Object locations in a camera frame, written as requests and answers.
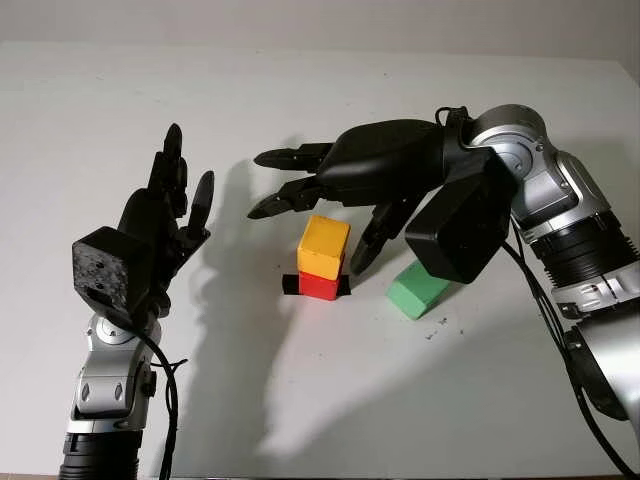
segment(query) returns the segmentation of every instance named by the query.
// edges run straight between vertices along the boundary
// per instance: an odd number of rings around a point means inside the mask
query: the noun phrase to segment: robotic arm
[[[213,172],[200,179],[187,226],[187,164],[182,133],[172,125],[146,188],[129,198],[117,229],[102,227],[73,244],[74,287],[94,310],[86,331],[89,356],[82,368],[64,443],[59,478],[135,479],[149,398],[155,394],[155,354],[167,373],[169,433],[161,478],[168,478],[177,427],[177,392],[158,347],[169,313],[167,288],[209,237]]]
[[[434,276],[473,281],[503,245],[511,217],[544,263],[560,312],[577,320],[560,333],[559,348],[587,423],[623,473],[634,475],[592,425],[581,389],[600,412],[629,420],[640,444],[640,257],[596,183],[551,144],[535,111],[502,105],[473,119],[464,107],[441,108],[436,123],[361,125],[334,144],[272,150],[255,162],[315,175],[286,183],[249,218],[312,209],[320,198],[375,205],[351,259],[356,274],[437,187],[405,231]]]

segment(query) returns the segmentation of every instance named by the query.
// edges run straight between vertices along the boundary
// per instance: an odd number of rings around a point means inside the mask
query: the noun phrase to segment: stacked blocks
[[[396,277],[387,291],[387,297],[405,315],[417,320],[448,285],[448,280],[432,277],[416,260]]]
[[[298,245],[298,289],[301,295],[335,300],[350,226],[312,215]]]

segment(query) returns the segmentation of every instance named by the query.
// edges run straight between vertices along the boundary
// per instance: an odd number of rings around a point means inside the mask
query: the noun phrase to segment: black cable
[[[598,423],[593,417],[591,410],[589,409],[589,405],[587,404],[587,401],[584,397],[584,393],[582,391],[582,385],[580,385],[580,382],[577,380],[576,375],[573,373],[571,358],[569,356],[566,344],[564,342],[564,337],[562,335],[563,330],[562,330],[562,324],[560,324],[560,319],[558,318],[558,315],[555,309],[553,308],[553,305],[551,304],[549,297],[547,297],[546,293],[542,289],[542,286],[540,285],[535,275],[529,269],[529,266],[524,260],[524,255],[523,255],[524,252],[522,248],[522,243],[520,241],[520,237],[518,236],[517,231],[515,231],[515,234],[516,234],[516,241],[518,242],[518,250],[520,251],[520,255],[514,250],[514,248],[511,245],[509,245],[506,242],[502,244],[502,248],[506,250],[506,252],[513,258],[516,264],[520,267],[520,269],[522,270],[522,273],[524,274],[527,280],[527,283],[529,284],[529,287],[531,288],[531,294],[533,295],[533,298],[536,300],[536,303],[538,304],[538,308],[540,309],[542,318],[545,321],[545,324],[547,325],[547,329],[549,330],[549,333],[551,334],[551,337],[554,343],[556,344],[556,347],[558,348],[560,355],[562,356],[562,360],[564,361],[567,375],[569,377],[569,382],[571,383],[571,387],[573,388],[573,393],[576,397],[576,401],[578,402],[578,408],[580,409],[580,413],[582,413],[582,416],[584,417],[584,420],[587,426],[589,427],[589,430],[591,430],[591,433],[600,444],[600,447],[604,450],[604,452],[607,454],[607,456],[609,457],[611,462],[615,465],[615,467],[618,470],[620,470],[620,472],[627,478],[636,479],[636,480],[640,479],[640,476],[634,473],[633,470],[631,470],[631,468],[629,468],[629,466],[620,457],[620,455],[618,455],[618,452],[616,452],[615,448],[613,448],[611,443],[609,443],[609,441],[607,440],[607,437],[605,437],[604,433],[602,432],[602,430],[598,426]]]
[[[167,438],[164,443],[164,454],[162,455],[162,464],[160,466],[159,480],[169,480],[171,477],[171,464],[173,461],[173,451],[176,446],[176,436],[178,431],[178,387],[176,386],[176,378],[174,376],[174,368],[176,364],[172,364],[167,360],[164,352],[151,337],[149,337],[142,330],[121,326],[123,330],[133,333],[137,336],[149,349],[158,357],[160,366],[163,368],[165,375],[167,376],[167,389],[165,391],[165,402],[167,404],[167,411],[169,412],[169,427],[167,429]],[[177,362],[177,365],[181,365],[184,361]]]
[[[187,363],[189,360],[186,358],[183,358],[182,360],[178,361],[178,362],[174,362],[174,363],[170,363],[169,366],[171,367],[171,371],[173,372],[174,376],[176,373],[176,370],[178,370],[178,367],[180,367],[180,365],[184,365],[185,363]],[[161,364],[159,363],[154,363],[151,362],[150,364],[152,367],[162,367]],[[167,411],[171,408],[171,397],[169,396],[169,382],[167,382],[167,385],[164,389],[164,403],[167,406]]]

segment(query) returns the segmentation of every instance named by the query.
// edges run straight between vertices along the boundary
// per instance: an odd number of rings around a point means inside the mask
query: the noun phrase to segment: yellow cube
[[[298,270],[335,280],[347,246],[348,223],[312,215],[298,244]]]

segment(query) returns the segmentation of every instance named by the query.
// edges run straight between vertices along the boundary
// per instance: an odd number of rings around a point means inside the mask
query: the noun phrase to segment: red cube
[[[298,273],[298,287],[300,295],[322,298],[324,300],[336,299],[340,276],[335,280],[327,280],[326,278],[311,275],[310,273]]]

